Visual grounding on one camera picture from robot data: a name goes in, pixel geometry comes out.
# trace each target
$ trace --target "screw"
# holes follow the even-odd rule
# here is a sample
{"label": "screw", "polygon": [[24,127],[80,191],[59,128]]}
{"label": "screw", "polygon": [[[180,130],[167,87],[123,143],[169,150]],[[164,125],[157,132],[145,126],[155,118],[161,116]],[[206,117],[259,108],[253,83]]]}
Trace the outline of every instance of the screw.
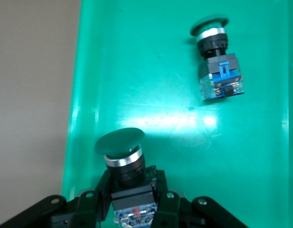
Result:
{"label": "screw", "polygon": [[166,194],[166,196],[168,197],[168,198],[174,198],[174,194],[173,193],[171,193],[171,192],[168,192],[167,194]]}
{"label": "screw", "polygon": [[197,201],[200,205],[207,205],[207,201],[205,199],[198,199]]}
{"label": "screw", "polygon": [[51,204],[55,204],[55,203],[59,203],[59,201],[60,201],[60,200],[59,200],[58,198],[55,198],[55,199],[53,199],[50,203],[51,203]]}

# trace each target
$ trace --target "green plastic bin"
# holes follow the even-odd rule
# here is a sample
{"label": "green plastic bin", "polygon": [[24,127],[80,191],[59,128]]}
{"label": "green plastic bin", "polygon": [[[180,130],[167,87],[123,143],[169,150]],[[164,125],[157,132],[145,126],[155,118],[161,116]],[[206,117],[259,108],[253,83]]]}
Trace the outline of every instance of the green plastic bin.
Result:
{"label": "green plastic bin", "polygon": [[[205,102],[191,25],[223,13],[245,94]],[[293,0],[84,0],[62,194],[94,188],[104,134],[146,133],[146,165],[251,228],[293,228]],[[113,211],[104,228],[114,228]]]}

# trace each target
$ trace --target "silver metal ring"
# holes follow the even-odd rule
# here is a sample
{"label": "silver metal ring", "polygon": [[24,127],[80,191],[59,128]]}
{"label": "silver metal ring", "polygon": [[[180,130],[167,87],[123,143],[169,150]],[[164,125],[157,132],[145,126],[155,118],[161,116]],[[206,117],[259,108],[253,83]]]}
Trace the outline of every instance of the silver metal ring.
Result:
{"label": "silver metal ring", "polygon": [[136,152],[134,152],[133,154],[131,154],[130,156],[126,158],[111,159],[105,155],[104,159],[109,167],[122,167],[137,161],[141,156],[142,156],[142,149],[141,147],[139,147],[139,149]]}
{"label": "silver metal ring", "polygon": [[217,34],[225,34],[225,33],[226,33],[226,31],[224,28],[211,28],[211,29],[206,30],[206,31],[202,32],[201,34],[199,34],[196,37],[196,42],[198,42],[202,39],[205,39],[207,37],[210,37],[210,36],[214,36]]}

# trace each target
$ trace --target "green tray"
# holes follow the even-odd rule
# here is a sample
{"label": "green tray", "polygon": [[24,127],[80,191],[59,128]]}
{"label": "green tray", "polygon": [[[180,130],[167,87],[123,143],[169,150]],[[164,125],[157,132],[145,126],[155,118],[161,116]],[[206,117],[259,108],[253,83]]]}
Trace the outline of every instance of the green tray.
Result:
{"label": "green tray", "polygon": [[[245,94],[205,102],[191,25],[223,13]],[[96,140],[146,133],[146,165],[189,200],[209,196],[252,228],[293,228],[293,0],[84,0],[62,194],[94,188]],[[113,211],[103,223],[116,227]]]}

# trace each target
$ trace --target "gray surface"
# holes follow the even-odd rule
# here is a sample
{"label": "gray surface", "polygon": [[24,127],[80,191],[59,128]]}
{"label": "gray surface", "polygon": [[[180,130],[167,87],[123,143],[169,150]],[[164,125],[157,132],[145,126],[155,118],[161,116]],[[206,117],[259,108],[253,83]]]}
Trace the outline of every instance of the gray surface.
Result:
{"label": "gray surface", "polygon": [[60,194],[79,0],[0,0],[0,223]]}

